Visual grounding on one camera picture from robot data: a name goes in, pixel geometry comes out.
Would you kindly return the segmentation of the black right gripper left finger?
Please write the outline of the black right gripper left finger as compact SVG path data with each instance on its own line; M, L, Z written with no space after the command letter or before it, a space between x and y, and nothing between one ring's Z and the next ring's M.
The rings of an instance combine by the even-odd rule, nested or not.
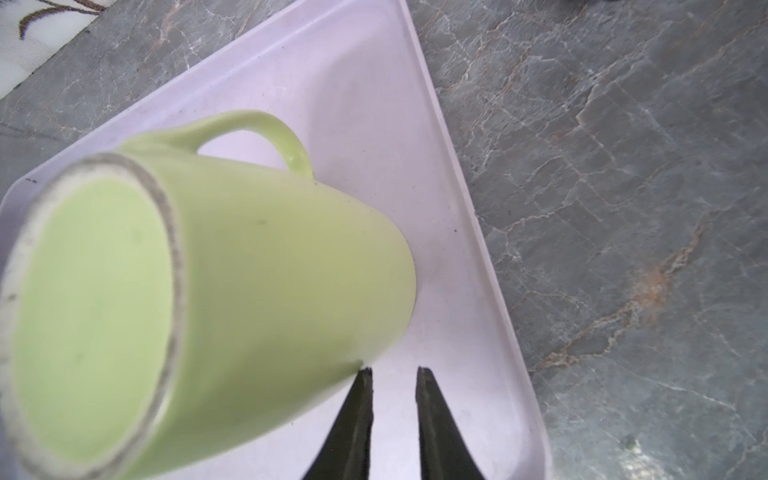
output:
M368 480L373 413L373 374L360 370L303 480Z

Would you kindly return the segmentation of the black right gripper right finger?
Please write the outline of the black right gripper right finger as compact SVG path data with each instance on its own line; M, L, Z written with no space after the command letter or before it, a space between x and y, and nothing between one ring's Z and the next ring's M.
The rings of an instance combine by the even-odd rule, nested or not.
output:
M417 370L421 478L483 480L431 369Z

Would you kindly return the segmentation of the light green ceramic mug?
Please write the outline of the light green ceramic mug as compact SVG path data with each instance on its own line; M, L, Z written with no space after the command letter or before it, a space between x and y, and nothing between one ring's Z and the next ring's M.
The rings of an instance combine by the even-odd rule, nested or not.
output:
M405 332L409 246L280 119L133 136L48 180L1 274L1 421L35 479L142 479L332 395Z

